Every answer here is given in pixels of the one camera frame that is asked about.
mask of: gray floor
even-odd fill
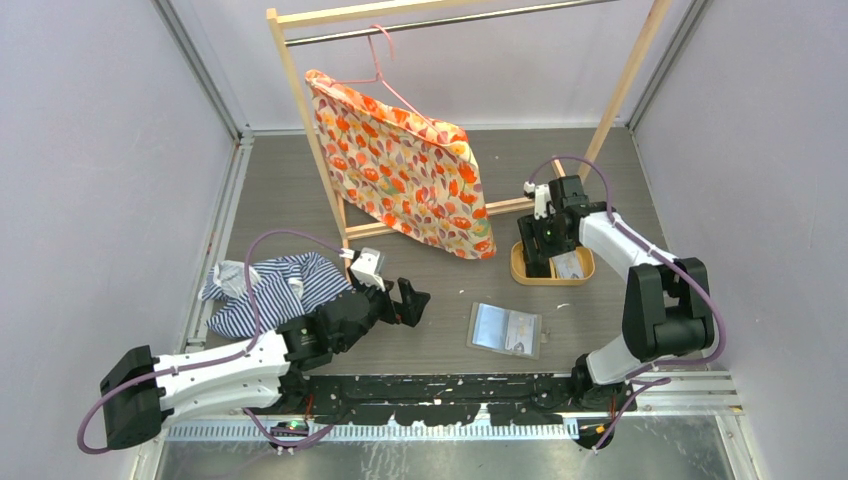
[[[555,154],[582,154],[592,133],[591,129],[469,132],[486,201],[517,197],[524,180],[539,163]],[[645,178],[626,130],[610,132],[598,164],[612,182],[616,209],[642,235],[664,246]],[[576,165],[564,166],[567,171],[576,171]],[[593,200],[603,198],[597,176],[589,178],[586,190]],[[354,207],[348,206],[347,212],[350,225],[370,221]],[[368,246],[387,255],[385,278],[406,277],[416,289],[430,292],[433,299],[416,328],[378,324],[350,352],[312,373],[565,372],[570,371],[579,355],[613,339],[620,333],[624,282],[602,260],[596,259],[595,276],[581,287],[527,287],[512,279],[509,250],[519,240],[515,221],[522,214],[492,217],[498,254],[489,260],[462,260],[397,233],[354,242],[354,248]],[[248,245],[258,235],[282,227],[338,241],[304,136],[256,139],[227,258],[243,260]],[[254,260],[316,248],[320,251],[307,240],[272,237],[257,249]],[[543,328],[550,331],[548,343],[542,345],[541,358],[527,360],[468,348],[466,336],[473,302],[541,314]],[[223,339],[213,337],[209,346],[222,342]]]

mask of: oval wooden tray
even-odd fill
[[[521,242],[516,243],[512,247],[512,253],[509,258],[509,270],[512,273],[512,278],[522,285],[558,285],[565,287],[576,287],[586,283],[592,275],[595,274],[595,256],[592,251],[585,247],[577,247],[577,260],[580,266],[583,267],[585,277],[580,279],[573,278],[530,278],[527,277],[526,269],[524,268],[524,245]],[[548,260],[551,265],[551,272],[556,275],[556,267],[553,260]]]

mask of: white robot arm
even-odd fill
[[[576,393],[624,382],[657,359],[712,346],[715,328],[709,308],[659,258],[673,262],[706,290],[703,263],[653,246],[605,202],[590,203],[578,176],[542,186],[526,183],[524,191],[535,201],[534,213],[518,220],[528,276],[550,277],[549,258],[584,246],[627,282],[622,333],[578,359],[572,370]]]
[[[281,399],[287,375],[329,363],[378,320],[412,327],[420,321],[430,294],[416,292],[400,278],[401,301],[393,301],[394,282],[380,276],[380,252],[345,250],[342,256],[354,260],[349,269],[354,291],[265,332],[249,351],[249,340],[181,355],[154,357],[147,345],[128,351],[100,383],[101,394],[143,375],[154,378],[122,389],[103,404],[108,448],[138,445],[162,428],[201,415],[270,407]]]

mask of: metal hanging rod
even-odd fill
[[[570,2],[549,3],[547,5],[536,5],[532,7],[510,8],[508,10],[499,10],[497,12],[477,13],[473,15],[464,15],[461,17],[443,18],[441,20],[425,20],[423,22],[405,23],[402,25],[391,25],[383,27],[387,32],[403,32],[405,30],[417,30],[419,28],[441,27],[443,25],[453,25],[455,23],[476,22],[477,20],[489,20],[492,18],[511,17],[513,15],[524,15],[526,13],[547,12],[549,10],[559,10],[561,8],[582,7],[584,5],[594,5],[597,3],[615,2],[618,0],[572,0]],[[303,45],[312,45],[313,43],[334,42],[336,40],[346,40],[348,38],[367,37],[380,33],[376,28],[365,28],[362,30],[352,30],[350,32],[333,33],[330,35],[319,35],[315,37],[295,38],[286,41],[287,47],[300,47]]]

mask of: small card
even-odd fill
[[[533,351],[533,333],[536,326],[536,316],[510,311],[506,325],[504,349],[533,356],[535,353]]]
[[[583,278],[583,267],[580,265],[580,259],[577,258],[577,251],[571,251],[557,255],[552,259],[557,269],[557,277],[577,280]]]

